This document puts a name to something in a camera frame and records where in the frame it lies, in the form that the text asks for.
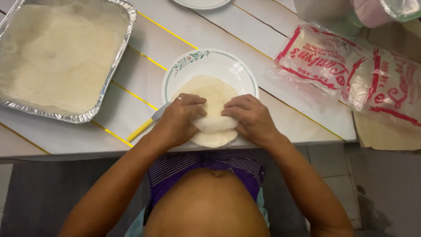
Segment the hand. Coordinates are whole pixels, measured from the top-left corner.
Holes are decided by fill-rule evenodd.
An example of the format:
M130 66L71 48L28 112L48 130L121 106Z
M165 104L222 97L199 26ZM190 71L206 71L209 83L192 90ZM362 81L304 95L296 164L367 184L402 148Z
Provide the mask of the hand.
M251 94L240 95L226 103L222 116L231 116L239 121L238 132L249 142L264 149L279 145L286 139L276 129L269 109Z
M190 140L198 131L191 119L207 114L200 106L206 103L205 98L184 93L181 93L179 98L165 109L150 132L152 139L166 151Z

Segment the white plate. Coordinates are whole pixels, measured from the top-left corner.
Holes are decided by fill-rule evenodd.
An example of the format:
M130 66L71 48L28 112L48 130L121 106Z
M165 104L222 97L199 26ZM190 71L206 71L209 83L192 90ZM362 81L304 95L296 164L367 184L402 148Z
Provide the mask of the white plate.
M174 0L185 7L197 10L210 10L229 3L231 0Z
M162 100L166 104L188 80L196 75L221 79L235 88L239 95L259 98L256 79L250 69L236 56L214 48L195 49L181 55L168 68L162 83Z

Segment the white table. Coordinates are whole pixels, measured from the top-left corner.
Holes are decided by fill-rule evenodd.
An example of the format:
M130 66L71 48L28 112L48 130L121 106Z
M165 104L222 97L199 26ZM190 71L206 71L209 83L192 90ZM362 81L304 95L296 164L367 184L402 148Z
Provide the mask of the white table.
M13 2L3 0L0 10L7 12ZM235 0L211 11L193 11L171 0L131 2L139 13L129 47L94 121L68 124L0 107L3 161L61 161L123 154L140 139L128 143L126 137L151 117L153 107L163 105L161 84L166 68L183 53L208 47L230 52L247 64L261 88L260 100L269 108L276 127L293 143L356 140L351 111L346 106L333 103L321 110L320 105L303 101L293 89L276 88L262 78L287 39L285 35L299 23L293 0ZM242 138L227 146L247 147L252 145ZM174 150L201 149L188 142Z

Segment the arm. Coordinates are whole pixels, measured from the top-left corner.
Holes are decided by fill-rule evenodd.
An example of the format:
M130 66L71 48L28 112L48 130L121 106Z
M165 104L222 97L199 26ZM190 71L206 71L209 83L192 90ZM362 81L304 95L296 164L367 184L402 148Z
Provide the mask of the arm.
M59 237L105 236L118 222L145 172L157 157L197 132L190 119L206 115L206 99L181 94L148 134L122 156L85 194L64 222Z
M240 121L238 132L276 161L295 203L311 224L311 236L351 237L346 212L330 188L275 127L269 110L251 95L233 98L222 115Z

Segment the belly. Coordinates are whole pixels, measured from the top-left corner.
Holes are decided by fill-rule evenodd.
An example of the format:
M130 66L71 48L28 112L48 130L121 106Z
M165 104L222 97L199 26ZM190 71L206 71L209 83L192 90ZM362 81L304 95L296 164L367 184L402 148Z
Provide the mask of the belly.
M270 236L253 198L237 176L223 170L185 174L154 206L146 237Z

